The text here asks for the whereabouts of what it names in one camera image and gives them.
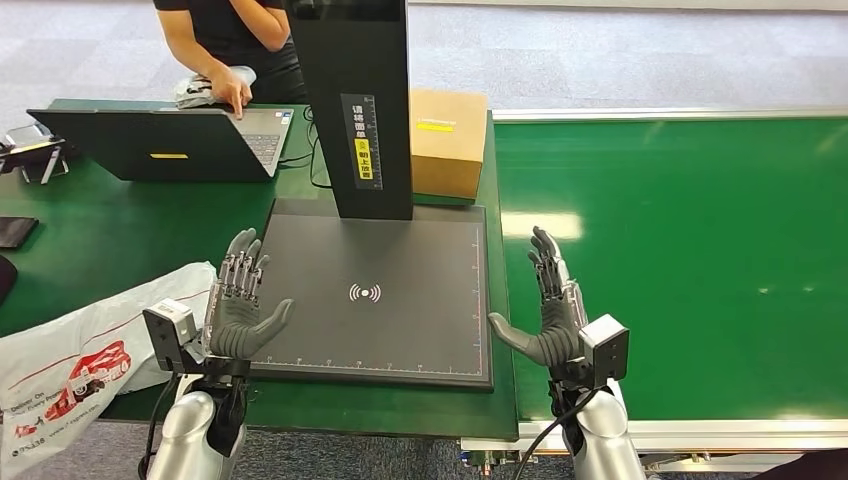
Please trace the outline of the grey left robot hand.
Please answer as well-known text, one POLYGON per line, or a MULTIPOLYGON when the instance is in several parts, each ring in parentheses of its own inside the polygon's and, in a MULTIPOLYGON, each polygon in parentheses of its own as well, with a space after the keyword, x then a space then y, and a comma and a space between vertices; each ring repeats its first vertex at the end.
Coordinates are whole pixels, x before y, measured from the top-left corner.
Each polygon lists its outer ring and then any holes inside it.
POLYGON ((207 353, 249 360, 289 323, 295 302, 282 299, 270 315, 261 315, 259 287, 270 256, 261 252, 254 228, 237 233, 217 269, 204 318, 202 343, 207 353))

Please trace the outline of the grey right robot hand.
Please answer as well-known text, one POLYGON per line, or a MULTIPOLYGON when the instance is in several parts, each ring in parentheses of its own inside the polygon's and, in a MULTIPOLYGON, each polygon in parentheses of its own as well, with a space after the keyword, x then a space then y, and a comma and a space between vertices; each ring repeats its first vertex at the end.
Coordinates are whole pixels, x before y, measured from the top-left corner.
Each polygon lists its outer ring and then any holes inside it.
POLYGON ((572 278, 556 239, 535 226, 530 238, 540 295, 541 326, 537 333, 520 330, 497 312, 487 315, 495 335, 511 349, 545 367, 557 367, 579 356, 579 331, 588 323, 579 284, 572 278))

